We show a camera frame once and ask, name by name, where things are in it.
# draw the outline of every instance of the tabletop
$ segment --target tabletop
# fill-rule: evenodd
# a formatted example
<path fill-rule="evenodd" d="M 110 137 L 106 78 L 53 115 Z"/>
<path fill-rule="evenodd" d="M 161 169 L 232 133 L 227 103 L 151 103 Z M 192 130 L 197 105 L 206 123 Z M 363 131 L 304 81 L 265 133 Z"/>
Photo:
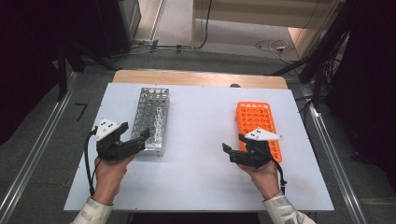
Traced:
<path fill-rule="evenodd" d="M 190 76 L 180 72 L 120 71 L 114 81 L 120 80 L 119 74 L 134 75 L 129 77 L 132 80 L 141 79 L 145 73 L 148 74 L 147 82 L 158 73 L 163 78 L 176 76 L 178 83 L 183 80 L 180 77 Z M 194 78 L 208 75 L 193 74 Z M 262 196 L 249 176 L 229 162 L 221 147 L 225 143 L 238 148 L 234 121 L 237 102 L 261 101 L 271 106 L 277 133 L 284 137 L 279 145 L 283 158 L 281 166 L 289 182 L 287 197 L 301 211 L 333 210 L 291 91 L 227 88 L 230 82 L 221 83 L 220 75 L 209 75 L 207 82 L 215 84 L 214 81 L 217 81 L 222 86 L 203 86 L 203 80 L 198 80 L 198 85 L 194 85 L 194 81 L 190 85 L 187 82 L 183 85 L 163 85 L 159 84 L 159 77 L 151 80 L 154 83 L 110 83 L 107 86 L 93 125 L 102 118 L 133 122 L 143 87 L 167 88 L 171 100 L 163 157 L 138 156 L 130 163 L 114 209 L 137 212 L 262 211 Z M 230 76 L 235 75 L 222 76 L 229 80 Z M 129 140 L 130 136 L 131 131 L 128 130 L 121 140 Z M 93 139 L 89 151 L 90 160 L 93 160 L 96 156 Z M 87 183 L 84 160 L 81 158 L 64 210 L 81 208 L 89 195 Z"/>

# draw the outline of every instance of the black cloth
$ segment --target black cloth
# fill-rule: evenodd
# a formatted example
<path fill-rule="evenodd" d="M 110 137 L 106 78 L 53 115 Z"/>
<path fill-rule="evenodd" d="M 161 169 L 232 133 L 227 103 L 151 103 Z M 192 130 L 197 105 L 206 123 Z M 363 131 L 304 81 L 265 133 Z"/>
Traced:
<path fill-rule="evenodd" d="M 382 168 L 396 191 L 396 6 L 359 2 L 327 106 L 353 132 L 354 148 Z"/>
<path fill-rule="evenodd" d="M 42 0 L 0 1 L 0 144 L 58 82 L 52 22 Z"/>

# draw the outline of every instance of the human hand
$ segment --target human hand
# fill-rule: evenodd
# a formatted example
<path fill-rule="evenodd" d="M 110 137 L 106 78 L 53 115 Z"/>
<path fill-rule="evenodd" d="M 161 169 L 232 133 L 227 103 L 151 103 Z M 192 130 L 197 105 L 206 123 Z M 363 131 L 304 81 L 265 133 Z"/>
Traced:
<path fill-rule="evenodd" d="M 136 157 L 136 154 L 122 161 L 100 161 L 95 159 L 96 168 L 96 191 L 93 199 L 104 205 L 112 205 L 114 198 L 120 192 L 120 183 L 127 172 L 126 166 Z"/>
<path fill-rule="evenodd" d="M 251 181 L 265 200 L 275 197 L 280 192 L 277 180 L 277 169 L 273 161 L 268 161 L 264 166 L 258 169 L 240 164 L 238 164 L 238 166 L 250 175 Z"/>

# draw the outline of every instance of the black cable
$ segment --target black cable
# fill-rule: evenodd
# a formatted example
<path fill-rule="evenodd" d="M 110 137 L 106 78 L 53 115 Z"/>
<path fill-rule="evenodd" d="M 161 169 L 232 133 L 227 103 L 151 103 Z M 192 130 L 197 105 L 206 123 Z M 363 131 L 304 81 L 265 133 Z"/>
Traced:
<path fill-rule="evenodd" d="M 85 145 L 84 145 L 85 168 L 87 170 L 87 177 L 88 177 L 88 183 L 90 185 L 91 196 L 93 196 L 93 194 L 95 193 L 95 189 L 93 188 L 93 183 L 92 183 L 92 179 L 91 179 L 90 160 L 88 158 L 88 144 L 90 143 L 90 138 L 96 134 L 97 130 L 98 130 L 98 127 L 95 126 L 95 128 L 88 133 L 88 136 L 85 139 Z"/>
<path fill-rule="evenodd" d="M 210 9 L 212 8 L 212 1 L 213 0 L 210 0 L 210 2 L 209 2 L 209 9 L 207 10 L 207 14 L 206 14 L 205 39 L 204 39 L 204 42 L 201 44 L 200 47 L 192 48 L 190 46 L 183 46 L 183 45 L 174 45 L 174 46 L 157 45 L 155 47 L 158 47 L 158 48 L 180 48 L 180 49 L 201 49 L 205 45 L 206 40 L 207 40 L 207 26 L 209 24 L 209 16 L 210 16 Z"/>
<path fill-rule="evenodd" d="M 280 180 L 279 180 L 280 190 L 283 192 L 283 194 L 285 194 L 285 187 L 286 187 L 286 184 L 288 184 L 288 181 L 285 181 L 285 179 L 283 178 L 282 167 L 280 167 L 279 163 L 274 159 L 274 157 L 272 158 L 272 161 L 275 163 L 275 166 L 280 173 Z"/>
<path fill-rule="evenodd" d="M 201 49 L 201 48 L 204 46 L 204 44 L 206 43 L 206 40 L 207 40 L 207 25 L 209 24 L 210 8 L 212 8 L 212 0 L 210 0 L 210 2 L 209 2 L 209 9 L 207 10 L 204 43 L 202 43 L 200 47 L 194 48 L 194 49 Z"/>

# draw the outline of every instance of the silver test tube rack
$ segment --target silver test tube rack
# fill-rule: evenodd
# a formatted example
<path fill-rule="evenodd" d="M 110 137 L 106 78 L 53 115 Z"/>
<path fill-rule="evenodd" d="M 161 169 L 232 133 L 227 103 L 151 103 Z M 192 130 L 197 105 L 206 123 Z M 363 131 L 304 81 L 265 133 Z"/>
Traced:
<path fill-rule="evenodd" d="M 169 102 L 169 89 L 142 88 L 140 91 L 132 139 L 140 136 L 140 133 L 147 128 L 150 131 L 150 138 L 146 140 L 146 149 L 139 154 L 163 156 Z"/>

